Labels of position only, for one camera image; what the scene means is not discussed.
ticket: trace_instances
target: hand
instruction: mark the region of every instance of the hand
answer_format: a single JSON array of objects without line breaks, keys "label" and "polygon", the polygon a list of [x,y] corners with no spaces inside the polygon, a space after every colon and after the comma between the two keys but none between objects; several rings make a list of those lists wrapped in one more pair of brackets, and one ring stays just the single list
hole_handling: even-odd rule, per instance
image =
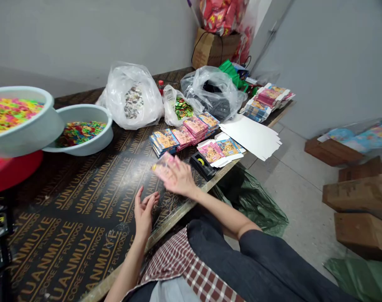
[{"label": "hand", "polygon": [[152,231],[152,209],[159,202],[160,194],[155,192],[141,202],[141,195],[144,187],[141,186],[135,196],[135,224],[136,237],[148,240]]},{"label": "hand", "polygon": [[174,174],[175,180],[165,182],[166,189],[190,197],[191,193],[198,189],[192,177],[191,166],[182,162],[177,155],[174,157],[174,161],[168,163],[168,166]]}]

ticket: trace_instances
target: green plastic bag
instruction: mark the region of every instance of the green plastic bag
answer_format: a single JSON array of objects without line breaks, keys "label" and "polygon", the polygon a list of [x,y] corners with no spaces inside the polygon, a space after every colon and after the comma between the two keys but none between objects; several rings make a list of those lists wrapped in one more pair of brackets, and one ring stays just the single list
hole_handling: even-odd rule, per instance
[{"label": "green plastic bag", "polygon": [[289,220],[258,180],[237,163],[210,194],[243,213],[262,231],[282,237]]},{"label": "green plastic bag", "polygon": [[246,92],[246,89],[248,88],[249,85],[247,84],[246,81],[242,81],[240,79],[240,76],[238,75],[231,61],[227,59],[218,68],[222,72],[227,73],[232,78],[233,84],[237,87],[237,89],[241,89],[245,87],[244,92]]},{"label": "green plastic bag", "polygon": [[324,267],[348,294],[363,302],[382,302],[382,262],[331,258]]}]

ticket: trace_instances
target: floor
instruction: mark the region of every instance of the floor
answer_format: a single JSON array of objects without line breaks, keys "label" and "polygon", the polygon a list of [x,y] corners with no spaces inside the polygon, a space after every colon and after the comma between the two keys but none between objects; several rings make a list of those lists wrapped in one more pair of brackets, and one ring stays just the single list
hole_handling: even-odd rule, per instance
[{"label": "floor", "polygon": [[[290,129],[276,124],[282,146],[267,161],[247,154],[241,163],[271,194],[289,218],[283,239],[335,283],[323,267],[332,257],[355,257],[335,239],[334,210],[322,203],[322,186],[338,180],[338,168],[333,168],[304,152],[306,140]],[[238,242],[226,238],[238,249]]]}]

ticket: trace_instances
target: plastic basin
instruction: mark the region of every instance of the plastic basin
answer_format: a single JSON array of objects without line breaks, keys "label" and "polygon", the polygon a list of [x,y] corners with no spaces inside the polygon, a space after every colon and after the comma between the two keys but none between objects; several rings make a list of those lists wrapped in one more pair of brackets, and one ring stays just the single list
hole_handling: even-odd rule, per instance
[{"label": "plastic basin", "polygon": [[65,152],[75,156],[87,156],[99,152],[108,146],[113,139],[113,129],[111,125],[113,119],[107,109],[91,104],[80,104],[64,107],[57,110],[57,113],[64,122],[64,125],[69,122],[102,122],[106,123],[104,130],[91,140],[80,145],[56,148],[55,141],[43,149],[46,152]]},{"label": "plastic basin", "polygon": [[0,87],[0,98],[33,99],[44,108],[28,121],[0,133],[0,158],[12,158],[33,153],[53,142],[65,124],[53,108],[54,98],[47,91],[29,86]]},{"label": "plastic basin", "polygon": [[10,159],[0,158],[0,192],[21,183],[32,175],[42,159],[43,151],[41,150]]}]

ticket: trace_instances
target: brown cardboard box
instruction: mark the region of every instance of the brown cardboard box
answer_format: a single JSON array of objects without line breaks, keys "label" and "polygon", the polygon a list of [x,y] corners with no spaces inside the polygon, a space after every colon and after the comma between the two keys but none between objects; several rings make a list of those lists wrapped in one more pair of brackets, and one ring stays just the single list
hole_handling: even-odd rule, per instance
[{"label": "brown cardboard box", "polygon": [[337,240],[365,259],[382,261],[382,221],[366,213],[335,213]]},{"label": "brown cardboard box", "polygon": [[382,174],[382,161],[380,156],[377,156],[364,164],[339,170],[338,182],[377,176],[379,174]]},{"label": "brown cardboard box", "polygon": [[365,211],[382,219],[382,174],[325,185],[322,202],[337,212]]},{"label": "brown cardboard box", "polygon": [[224,61],[232,58],[239,41],[240,34],[237,33],[221,38],[202,28],[198,28],[194,43],[195,50],[191,59],[192,67],[195,69],[205,65],[219,67]]},{"label": "brown cardboard box", "polygon": [[323,161],[324,163],[335,167],[363,158],[363,154],[353,150],[340,142],[328,139],[325,142],[317,140],[319,136],[306,141],[305,152]]}]

